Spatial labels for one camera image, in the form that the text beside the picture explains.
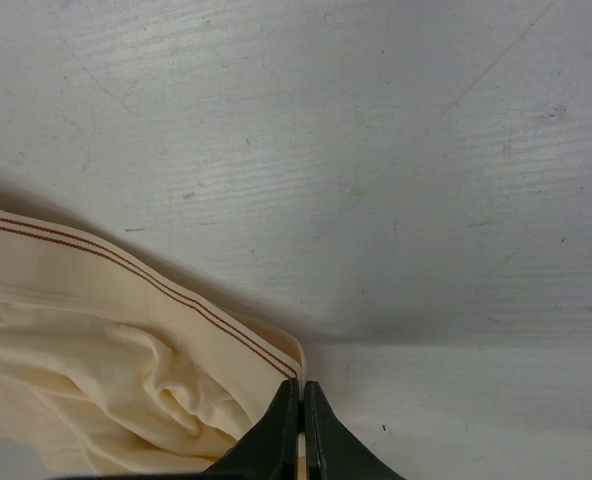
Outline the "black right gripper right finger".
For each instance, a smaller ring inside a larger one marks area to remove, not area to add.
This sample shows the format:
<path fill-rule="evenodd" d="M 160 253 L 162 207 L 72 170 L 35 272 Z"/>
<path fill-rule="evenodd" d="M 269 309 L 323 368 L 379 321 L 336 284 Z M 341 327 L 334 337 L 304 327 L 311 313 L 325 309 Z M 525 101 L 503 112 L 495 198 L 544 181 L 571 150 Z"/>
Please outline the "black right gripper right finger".
<path fill-rule="evenodd" d="M 302 414 L 308 479 L 403 479 L 342 424 L 318 382 L 306 383 Z"/>

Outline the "cream beige underwear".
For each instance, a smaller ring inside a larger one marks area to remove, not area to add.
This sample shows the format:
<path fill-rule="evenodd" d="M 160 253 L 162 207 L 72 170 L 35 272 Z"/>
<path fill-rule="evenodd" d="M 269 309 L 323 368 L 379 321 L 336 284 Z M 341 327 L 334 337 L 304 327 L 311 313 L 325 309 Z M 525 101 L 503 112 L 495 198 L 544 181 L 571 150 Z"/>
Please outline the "cream beige underwear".
<path fill-rule="evenodd" d="M 202 471 L 305 376 L 290 334 L 99 237 L 0 210 L 0 437 L 52 471 Z"/>

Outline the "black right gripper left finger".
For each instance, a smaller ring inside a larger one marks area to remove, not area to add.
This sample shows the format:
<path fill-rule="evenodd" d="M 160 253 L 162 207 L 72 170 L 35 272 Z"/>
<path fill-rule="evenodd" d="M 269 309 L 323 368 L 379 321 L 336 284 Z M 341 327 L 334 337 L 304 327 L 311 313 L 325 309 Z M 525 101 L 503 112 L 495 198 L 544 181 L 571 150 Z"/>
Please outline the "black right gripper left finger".
<path fill-rule="evenodd" d="M 300 391 L 297 379 L 283 381 L 262 418 L 204 479 L 291 480 L 297 478 Z"/>

